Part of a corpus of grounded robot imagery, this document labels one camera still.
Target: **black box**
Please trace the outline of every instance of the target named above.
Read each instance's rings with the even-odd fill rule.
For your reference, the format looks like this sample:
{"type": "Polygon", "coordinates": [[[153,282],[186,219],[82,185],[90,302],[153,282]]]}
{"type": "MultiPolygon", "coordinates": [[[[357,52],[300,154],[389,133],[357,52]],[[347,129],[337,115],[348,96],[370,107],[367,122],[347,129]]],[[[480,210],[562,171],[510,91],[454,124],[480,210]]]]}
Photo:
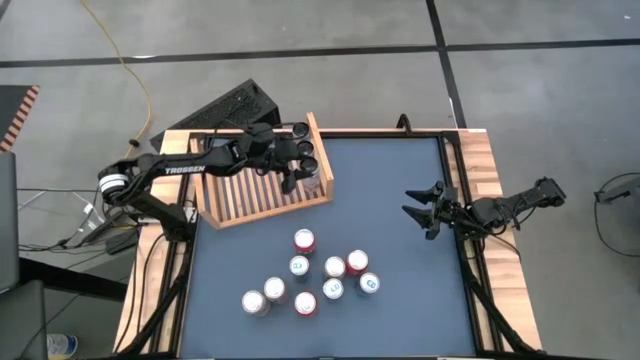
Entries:
{"type": "MultiPolygon", "coordinates": [[[[170,129],[238,128],[255,122],[280,124],[278,105],[249,79],[213,100],[200,110],[172,125],[170,129]]],[[[151,146],[160,151],[164,131],[151,138],[151,146]]]]}

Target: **yellow cable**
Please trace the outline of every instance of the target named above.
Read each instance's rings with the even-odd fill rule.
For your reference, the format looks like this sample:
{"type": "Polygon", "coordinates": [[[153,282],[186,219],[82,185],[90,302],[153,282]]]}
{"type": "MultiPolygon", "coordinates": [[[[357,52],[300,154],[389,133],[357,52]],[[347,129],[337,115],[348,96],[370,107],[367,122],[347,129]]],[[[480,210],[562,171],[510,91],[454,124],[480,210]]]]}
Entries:
{"type": "MultiPolygon", "coordinates": [[[[98,17],[96,16],[96,14],[94,14],[94,12],[91,10],[89,5],[87,5],[87,3],[84,0],[80,0],[80,2],[82,3],[82,6],[87,10],[87,12],[89,12],[89,15],[91,15],[93,20],[95,20],[96,24],[98,24],[98,26],[100,26],[100,28],[102,29],[102,32],[107,37],[107,39],[109,39],[109,42],[111,43],[111,46],[113,46],[113,50],[115,50],[116,51],[116,55],[118,55],[118,60],[120,60],[120,65],[122,65],[122,67],[125,70],[127,70],[129,72],[129,74],[131,74],[138,81],[138,84],[140,84],[140,87],[142,88],[142,91],[144,91],[144,96],[146,97],[146,100],[147,100],[147,120],[144,122],[144,126],[142,127],[142,129],[140,129],[140,131],[138,132],[138,135],[136,135],[136,137],[135,137],[136,141],[138,141],[140,139],[140,137],[145,133],[145,131],[147,131],[147,128],[149,127],[149,124],[151,123],[151,98],[149,97],[149,92],[147,91],[147,88],[144,86],[144,84],[142,83],[142,80],[140,80],[138,75],[136,75],[136,73],[134,73],[133,70],[131,70],[131,68],[129,68],[127,66],[127,64],[124,63],[124,60],[122,59],[122,55],[120,55],[120,50],[118,50],[118,46],[116,46],[116,43],[111,38],[111,35],[109,35],[109,32],[104,27],[102,22],[100,22],[100,20],[98,20],[98,17]]],[[[127,150],[127,152],[125,153],[124,157],[125,158],[129,157],[129,155],[131,155],[131,152],[133,151],[133,149],[134,149],[133,145],[129,145],[129,150],[127,150]]]]}

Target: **metal stand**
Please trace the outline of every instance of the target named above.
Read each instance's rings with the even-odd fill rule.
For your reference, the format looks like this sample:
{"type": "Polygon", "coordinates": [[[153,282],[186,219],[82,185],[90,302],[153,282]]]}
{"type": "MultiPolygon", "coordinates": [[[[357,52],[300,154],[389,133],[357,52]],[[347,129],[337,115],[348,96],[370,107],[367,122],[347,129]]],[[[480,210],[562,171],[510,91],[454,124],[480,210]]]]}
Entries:
{"type": "Polygon", "coordinates": [[[127,295],[126,284],[20,258],[20,284],[31,280],[42,281],[45,288],[106,300],[122,302],[127,295]]]}

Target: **concrete floor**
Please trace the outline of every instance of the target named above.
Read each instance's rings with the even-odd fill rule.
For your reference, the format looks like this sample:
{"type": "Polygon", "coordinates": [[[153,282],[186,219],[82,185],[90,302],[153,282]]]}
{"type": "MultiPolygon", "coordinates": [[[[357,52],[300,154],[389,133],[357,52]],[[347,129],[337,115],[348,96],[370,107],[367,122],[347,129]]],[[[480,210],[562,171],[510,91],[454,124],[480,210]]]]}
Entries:
{"type": "MultiPolygon", "coordinates": [[[[129,56],[435,43],[424,1],[90,1],[129,56]]],[[[448,44],[637,37],[640,5],[605,0],[436,0],[448,44]]],[[[78,1],[13,1],[0,21],[0,61],[110,57],[99,28],[78,1]]],[[[542,176],[568,195],[539,210],[517,234],[543,346],[550,353],[635,359],[640,337],[640,263],[608,251],[593,225],[593,191],[638,171],[640,48],[600,47],[450,53],[469,127],[489,129],[506,194],[542,176]]],[[[416,127],[452,127],[436,53],[139,64],[150,90],[150,134],[166,128],[247,78],[279,104],[285,121],[314,111],[325,127],[381,127],[401,112],[416,127]]],[[[118,66],[0,69],[2,84],[42,86],[14,148],[21,187],[92,189],[144,122],[143,96],[118,66]]],[[[31,194],[21,193],[24,200],[31,194]]],[[[49,194],[25,209],[21,241],[51,244],[82,220],[83,204],[49,194]]],[[[601,209],[614,246],[640,253],[637,208],[601,209]]],[[[42,255],[66,266],[81,258],[42,255]]],[[[101,265],[119,278],[122,256],[101,265]]],[[[51,300],[50,308],[61,300],[51,300]]],[[[113,321],[87,321],[97,300],[79,301],[52,325],[84,335],[83,355],[109,352],[113,321]]]]}

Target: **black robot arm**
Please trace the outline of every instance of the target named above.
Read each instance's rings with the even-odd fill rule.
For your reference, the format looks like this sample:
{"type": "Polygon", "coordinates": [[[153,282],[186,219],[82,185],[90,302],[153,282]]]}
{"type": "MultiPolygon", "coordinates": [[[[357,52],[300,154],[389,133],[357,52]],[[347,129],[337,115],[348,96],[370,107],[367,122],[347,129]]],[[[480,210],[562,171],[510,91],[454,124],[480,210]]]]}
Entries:
{"type": "Polygon", "coordinates": [[[318,168],[317,161],[299,151],[294,140],[291,136],[276,136],[269,124],[252,124],[239,139],[218,146],[212,144],[203,153],[143,154],[120,160],[98,174],[100,192],[106,204],[131,206],[158,219],[168,240],[185,241],[192,238],[193,229],[184,210],[150,195],[146,189],[153,179],[196,173],[228,177],[244,168],[253,168],[259,175],[270,171],[282,173],[282,192],[288,194],[296,181],[312,176],[318,168]],[[289,168],[291,161],[299,161],[298,169],[289,168]]]}
{"type": "Polygon", "coordinates": [[[518,215],[536,208],[558,207],[564,204],[564,192],[553,179],[542,178],[535,185],[508,198],[481,198],[466,207],[458,202],[456,188],[445,187],[438,181],[426,191],[407,191],[407,195],[427,205],[430,209],[417,209],[403,206],[423,229],[427,229],[426,238],[433,240],[440,232],[440,224],[455,228],[465,239],[484,237],[493,233],[493,229],[505,227],[511,221],[519,228],[518,215]]]}

